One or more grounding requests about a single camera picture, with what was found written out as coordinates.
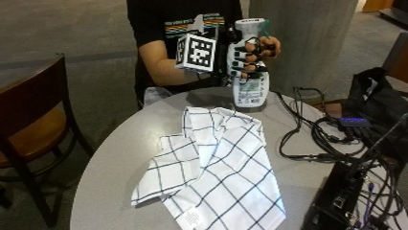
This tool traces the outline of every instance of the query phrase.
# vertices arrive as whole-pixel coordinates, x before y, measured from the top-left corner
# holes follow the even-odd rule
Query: wooden chair
[[[11,208],[12,202],[5,197],[5,189],[0,185],[0,206],[4,208]]]
[[[408,83],[408,33],[401,32],[393,43],[391,52],[383,64],[383,69],[387,70],[388,76]],[[404,97],[408,97],[408,92],[399,91]],[[331,117],[341,117],[341,104],[345,99],[336,99],[324,102],[325,111]],[[324,111],[321,103],[311,103],[314,107]]]
[[[58,144],[69,130],[73,141],[62,153]],[[1,175],[0,181],[22,181],[49,227],[56,223],[56,216],[34,177],[62,162],[76,140],[92,156],[94,149],[81,134],[70,105],[65,57],[57,55],[32,77],[0,88],[0,169],[16,170],[16,175]],[[50,152],[54,161],[32,171],[28,163]]]

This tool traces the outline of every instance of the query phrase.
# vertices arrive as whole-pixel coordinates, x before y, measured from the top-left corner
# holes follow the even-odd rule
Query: graphic print on shirt
[[[199,32],[205,37],[215,37],[215,28],[224,24],[224,17],[218,12],[199,14],[195,19],[165,22],[166,39],[181,37],[186,32],[197,35]]]

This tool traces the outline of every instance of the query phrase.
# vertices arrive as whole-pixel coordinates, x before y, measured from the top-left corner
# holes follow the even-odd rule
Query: spray bottle
[[[260,61],[258,38],[266,23],[262,18],[235,22],[235,29],[242,32],[242,40],[232,42],[228,46],[227,68],[232,78],[235,106],[242,108],[262,107],[267,99],[268,73]],[[248,63],[246,57],[252,55],[256,56],[256,60]]]

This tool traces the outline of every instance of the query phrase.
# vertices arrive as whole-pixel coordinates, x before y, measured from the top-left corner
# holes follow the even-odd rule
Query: gray pillar
[[[327,91],[359,0],[252,0],[248,17],[270,20],[268,34],[282,42],[268,61],[270,90],[292,96],[294,86]],[[308,93],[308,98],[318,94]]]

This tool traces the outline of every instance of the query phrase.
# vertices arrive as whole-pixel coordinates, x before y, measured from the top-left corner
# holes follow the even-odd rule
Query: bag
[[[344,117],[363,117],[372,124],[368,134],[372,144],[391,130],[408,112],[408,102],[393,90],[387,78],[387,71],[380,68],[368,69],[353,76],[349,95],[343,104]],[[380,143],[379,150],[393,165],[399,178],[408,162],[408,125],[407,120]]]

